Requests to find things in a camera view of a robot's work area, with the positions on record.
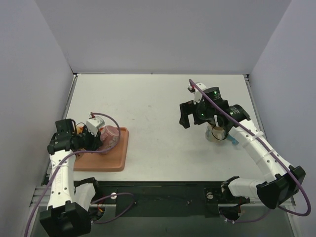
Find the beige patterned mug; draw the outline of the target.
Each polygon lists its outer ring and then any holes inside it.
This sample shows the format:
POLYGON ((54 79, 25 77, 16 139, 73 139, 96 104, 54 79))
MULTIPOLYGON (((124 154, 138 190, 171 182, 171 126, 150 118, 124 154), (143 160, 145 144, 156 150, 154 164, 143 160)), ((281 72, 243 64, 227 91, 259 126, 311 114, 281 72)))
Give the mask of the beige patterned mug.
POLYGON ((206 132, 205 132, 205 138, 216 145, 220 145, 224 143, 224 141, 227 139, 228 135, 226 131, 218 126, 212 126, 210 124, 207 125, 206 132))

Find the pink patterned mug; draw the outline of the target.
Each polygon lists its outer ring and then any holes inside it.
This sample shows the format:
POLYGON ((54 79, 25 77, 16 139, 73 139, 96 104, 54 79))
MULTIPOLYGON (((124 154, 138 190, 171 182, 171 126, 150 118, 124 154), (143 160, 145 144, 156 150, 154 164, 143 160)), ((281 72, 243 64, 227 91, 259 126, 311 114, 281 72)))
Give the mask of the pink patterned mug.
POLYGON ((110 125, 106 125, 100 128, 99 131, 101 132, 100 140, 102 142, 102 145, 98 150, 107 150, 106 152, 103 152, 104 154, 106 154, 108 152, 108 149, 111 149, 118 141, 119 131, 116 127, 110 125))

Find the blue patterned mug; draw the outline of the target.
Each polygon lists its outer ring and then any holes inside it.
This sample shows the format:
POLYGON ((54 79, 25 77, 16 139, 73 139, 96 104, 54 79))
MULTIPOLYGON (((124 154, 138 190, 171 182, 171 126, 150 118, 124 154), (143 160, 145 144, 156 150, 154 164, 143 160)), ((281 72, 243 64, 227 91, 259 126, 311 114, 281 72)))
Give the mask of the blue patterned mug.
POLYGON ((232 137, 231 135, 228 134, 227 136, 227 140, 231 141, 231 143, 236 146, 239 144, 238 140, 236 140, 234 137, 232 137))

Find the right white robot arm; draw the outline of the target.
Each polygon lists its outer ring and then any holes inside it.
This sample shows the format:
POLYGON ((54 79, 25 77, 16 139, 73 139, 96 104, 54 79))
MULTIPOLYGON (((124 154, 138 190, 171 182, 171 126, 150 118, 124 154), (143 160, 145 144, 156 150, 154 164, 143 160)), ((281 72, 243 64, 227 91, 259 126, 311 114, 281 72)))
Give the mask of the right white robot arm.
POLYGON ((180 104, 179 123, 190 127, 189 115, 194 124, 208 123, 212 128, 224 131, 223 139, 231 136, 246 150, 263 175, 263 180, 233 177, 223 183, 221 198, 231 202, 237 197, 258 198, 269 209, 279 207, 299 192, 306 176, 300 166, 294 167, 284 160, 264 138, 246 110, 238 105, 229 105, 218 87, 206 88, 204 84, 188 87, 194 99, 180 104))

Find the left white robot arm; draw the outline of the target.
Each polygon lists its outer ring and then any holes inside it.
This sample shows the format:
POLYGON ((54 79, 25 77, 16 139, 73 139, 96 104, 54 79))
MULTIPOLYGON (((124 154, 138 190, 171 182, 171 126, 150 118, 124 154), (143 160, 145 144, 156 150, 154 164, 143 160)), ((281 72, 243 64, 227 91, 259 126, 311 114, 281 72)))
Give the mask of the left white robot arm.
POLYGON ((78 151, 96 151, 102 145, 100 128, 105 124, 100 117, 91 117, 81 132, 72 119, 55 123, 56 132, 47 150, 52 166, 51 186, 47 210, 39 221, 50 237, 79 237, 90 233, 90 203, 101 199, 95 178, 74 181, 74 165, 78 151))

